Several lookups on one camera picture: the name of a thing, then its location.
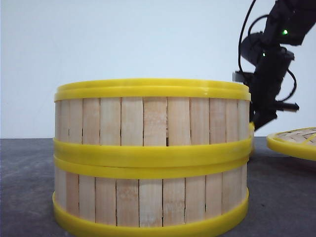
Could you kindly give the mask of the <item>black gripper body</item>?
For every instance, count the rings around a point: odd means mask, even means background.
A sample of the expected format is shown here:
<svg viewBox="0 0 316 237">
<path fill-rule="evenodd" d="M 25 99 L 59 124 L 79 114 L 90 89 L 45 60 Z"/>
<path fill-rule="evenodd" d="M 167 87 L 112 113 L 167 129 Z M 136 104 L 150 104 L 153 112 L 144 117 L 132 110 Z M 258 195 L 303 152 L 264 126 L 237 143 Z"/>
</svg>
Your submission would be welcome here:
<svg viewBox="0 0 316 237">
<path fill-rule="evenodd" d="M 276 100 L 285 74 L 289 73 L 295 78 L 288 70 L 291 61 L 294 60 L 294 53 L 284 47 L 272 47 L 267 50 L 261 47 L 243 47 L 240 54 L 255 66 L 253 73 L 236 72 L 234 79 L 249 87 L 251 94 L 249 120 L 253 123 L 255 130 L 276 119 L 277 111 L 296 112 L 299 110 L 296 103 L 285 103 L 285 100 L 294 94 L 296 82 L 288 97 Z"/>
</svg>

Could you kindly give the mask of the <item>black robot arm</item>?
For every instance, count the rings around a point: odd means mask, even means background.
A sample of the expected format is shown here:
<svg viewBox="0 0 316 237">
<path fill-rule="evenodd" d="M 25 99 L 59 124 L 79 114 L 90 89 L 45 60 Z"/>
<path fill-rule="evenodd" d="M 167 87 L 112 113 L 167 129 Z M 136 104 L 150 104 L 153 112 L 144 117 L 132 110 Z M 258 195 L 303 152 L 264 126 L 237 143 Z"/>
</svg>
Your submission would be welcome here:
<svg viewBox="0 0 316 237">
<path fill-rule="evenodd" d="M 277 0 L 265 18 L 262 32 L 252 33 L 249 27 L 247 37 L 239 38 L 238 58 L 244 58 L 255 66 L 250 73 L 243 69 L 233 73 L 233 81 L 248 86 L 251 94 L 249 121 L 257 130 L 277 118 L 277 111 L 299 110 L 297 104 L 277 100 L 285 74 L 289 70 L 294 53 L 284 45 L 301 45 L 305 35 L 316 23 L 316 2 L 314 0 Z"/>
</svg>

